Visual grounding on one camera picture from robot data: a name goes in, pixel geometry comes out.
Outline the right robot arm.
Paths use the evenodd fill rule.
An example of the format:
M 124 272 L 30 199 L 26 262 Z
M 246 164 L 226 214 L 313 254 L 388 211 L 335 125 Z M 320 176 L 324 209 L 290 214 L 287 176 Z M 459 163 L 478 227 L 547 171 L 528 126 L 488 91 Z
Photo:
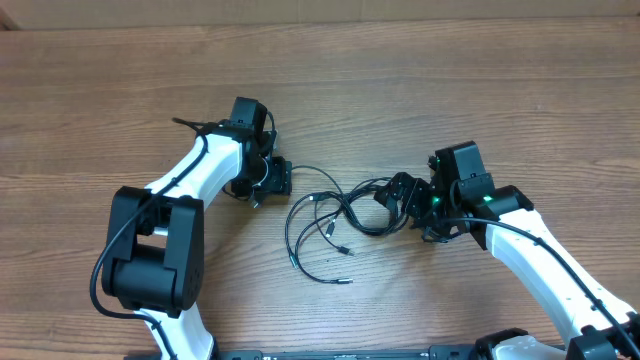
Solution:
M 429 179 L 399 172 L 374 198 L 412 219 L 425 241 L 470 234 L 509 268 L 563 341 L 545 345 L 519 328 L 476 340 L 471 359 L 636 359 L 639 313 L 595 280 L 556 240 L 533 202 L 498 188 L 473 141 L 430 156 Z

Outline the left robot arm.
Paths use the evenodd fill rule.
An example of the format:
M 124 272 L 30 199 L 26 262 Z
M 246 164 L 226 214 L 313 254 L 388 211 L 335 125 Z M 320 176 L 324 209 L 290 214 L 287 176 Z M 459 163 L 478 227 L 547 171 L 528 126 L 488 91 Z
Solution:
M 166 175 L 114 195 L 107 239 L 92 270 L 94 308 L 116 319 L 142 320 L 159 359 L 216 359 L 214 336 L 196 300 L 204 277 L 204 213 L 225 188 L 260 206 L 292 191 L 289 161 L 274 153 L 272 113 L 236 98 L 229 118 L 187 122 L 193 148 Z

